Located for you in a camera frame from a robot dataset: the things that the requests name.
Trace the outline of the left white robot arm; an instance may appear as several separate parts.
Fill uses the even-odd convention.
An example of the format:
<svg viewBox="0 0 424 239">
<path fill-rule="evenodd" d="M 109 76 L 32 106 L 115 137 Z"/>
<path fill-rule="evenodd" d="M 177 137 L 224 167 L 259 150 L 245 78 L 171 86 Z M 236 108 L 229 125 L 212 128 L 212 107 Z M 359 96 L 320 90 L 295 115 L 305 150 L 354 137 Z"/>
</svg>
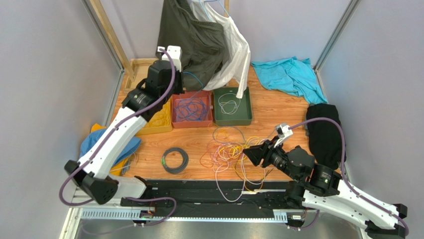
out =
<svg viewBox="0 0 424 239">
<path fill-rule="evenodd" d="M 157 60 L 147 78 L 131 90 L 121 108 L 95 145 L 79 160 L 69 160 L 64 184 L 73 181 L 89 197 L 102 205 L 113 198 L 139 199 L 147 189 L 141 177 L 110 174 L 118 156 L 174 94 L 183 93 L 183 71 L 178 60 Z"/>
</svg>

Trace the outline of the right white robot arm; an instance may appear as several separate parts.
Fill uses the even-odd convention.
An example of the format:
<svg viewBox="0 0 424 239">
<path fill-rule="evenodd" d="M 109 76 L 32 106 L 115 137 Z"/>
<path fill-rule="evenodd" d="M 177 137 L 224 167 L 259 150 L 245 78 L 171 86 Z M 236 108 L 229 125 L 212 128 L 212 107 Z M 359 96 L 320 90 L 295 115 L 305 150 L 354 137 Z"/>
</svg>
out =
<svg viewBox="0 0 424 239">
<path fill-rule="evenodd" d="M 404 239 L 407 229 L 401 220 L 408 208 L 388 204 L 348 186 L 342 175 L 315 162 L 300 146 L 285 152 L 276 139 L 251 146 L 243 153 L 254 166 L 272 165 L 291 178 L 283 203 L 292 209 L 312 208 L 344 219 L 363 229 L 372 239 Z"/>
</svg>

